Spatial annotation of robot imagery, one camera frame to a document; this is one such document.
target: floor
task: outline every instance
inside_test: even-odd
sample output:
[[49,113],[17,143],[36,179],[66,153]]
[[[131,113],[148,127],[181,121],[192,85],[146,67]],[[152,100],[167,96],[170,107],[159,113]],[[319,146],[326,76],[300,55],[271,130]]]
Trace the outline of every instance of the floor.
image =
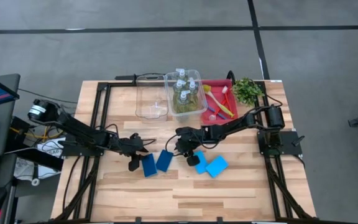
[[[21,88],[75,101],[83,80],[180,67],[209,79],[224,78],[229,70],[237,78],[261,79],[261,58],[268,68],[264,77],[283,80],[296,129],[306,136],[302,148],[317,215],[358,222],[358,128],[347,124],[358,116],[358,29],[320,27],[358,26],[358,1],[255,0],[254,7],[258,26],[317,27],[262,30],[256,42],[254,31],[246,28],[252,26],[252,14],[245,0],[0,0],[0,30],[45,31],[0,34],[0,75],[19,73]],[[113,29],[175,26],[243,29]],[[96,33],[56,31],[62,29]],[[257,48],[261,43],[265,57]],[[20,94],[14,113],[26,119],[34,96]],[[36,188],[20,183],[17,218],[47,220],[57,184],[58,177]],[[34,210],[32,203],[41,201],[43,209]]]

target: blue sponge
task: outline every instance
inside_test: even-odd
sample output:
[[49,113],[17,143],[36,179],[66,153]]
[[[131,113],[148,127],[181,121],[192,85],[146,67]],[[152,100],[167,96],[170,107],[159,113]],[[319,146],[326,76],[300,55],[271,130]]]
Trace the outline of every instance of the blue sponge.
[[149,154],[142,159],[143,172],[145,177],[150,177],[157,174],[157,168],[155,167],[154,156]]
[[218,156],[214,159],[205,169],[209,172],[212,178],[215,178],[222,171],[227,168],[228,164],[222,156]]
[[200,163],[196,165],[196,170],[198,174],[202,174],[205,173],[205,167],[208,165],[208,163],[206,162],[204,153],[202,151],[196,151],[194,153],[194,155],[198,156],[198,158],[200,159]]
[[163,150],[160,154],[160,157],[157,160],[156,167],[160,171],[166,172],[168,170],[169,163],[171,163],[173,157],[172,152],[168,152],[167,150]]

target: red tray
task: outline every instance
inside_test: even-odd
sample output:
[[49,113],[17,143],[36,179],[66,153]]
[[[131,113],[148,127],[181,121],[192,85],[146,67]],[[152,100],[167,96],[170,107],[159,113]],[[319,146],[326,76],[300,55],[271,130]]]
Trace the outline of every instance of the red tray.
[[[231,112],[234,114],[234,117],[230,118],[230,116],[228,114],[226,114],[224,111],[220,110],[220,108],[217,106],[215,101],[210,96],[205,95],[206,102],[207,102],[208,106],[210,108],[214,109],[215,111],[219,110],[219,113],[221,113],[227,119],[223,119],[220,116],[216,115],[216,120],[210,121],[209,116],[214,114],[214,113],[208,109],[201,115],[201,120],[202,120],[203,124],[224,124],[224,123],[227,123],[227,122],[232,121],[234,119],[237,119],[239,117],[239,115],[237,113],[236,98],[234,97],[233,92],[231,91],[231,88],[232,88],[231,80],[229,80],[229,79],[224,79],[224,80],[202,80],[202,82],[205,85],[211,86],[212,94],[215,96],[215,98],[220,103],[222,103],[222,101],[224,100],[224,95],[222,93],[222,89],[224,88],[224,86],[227,86],[229,89],[228,89],[226,94],[227,94],[227,98],[228,98],[229,103],[230,103]],[[227,109],[229,109],[227,103],[225,103],[224,106]]]

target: potted plant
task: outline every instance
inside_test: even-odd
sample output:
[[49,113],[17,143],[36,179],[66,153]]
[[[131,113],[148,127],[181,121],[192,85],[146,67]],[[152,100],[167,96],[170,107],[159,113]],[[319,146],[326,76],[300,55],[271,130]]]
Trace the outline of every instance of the potted plant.
[[232,91],[238,102],[253,106],[258,96],[264,96],[259,86],[249,78],[236,80]]

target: toothbrush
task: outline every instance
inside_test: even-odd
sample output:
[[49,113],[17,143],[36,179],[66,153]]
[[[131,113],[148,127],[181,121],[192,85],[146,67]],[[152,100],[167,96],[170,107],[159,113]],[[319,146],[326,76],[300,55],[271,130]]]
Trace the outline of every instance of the toothbrush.
[[211,92],[211,87],[209,85],[203,85],[203,88],[204,88],[204,92],[205,94],[207,94],[208,96],[210,96],[214,101],[215,103],[217,104],[218,107],[220,107],[225,113],[227,113],[231,118],[234,117],[234,114],[229,110],[227,109],[225,106],[223,106],[222,104],[220,104],[220,102],[218,102],[216,99],[215,99],[215,96],[212,94]]

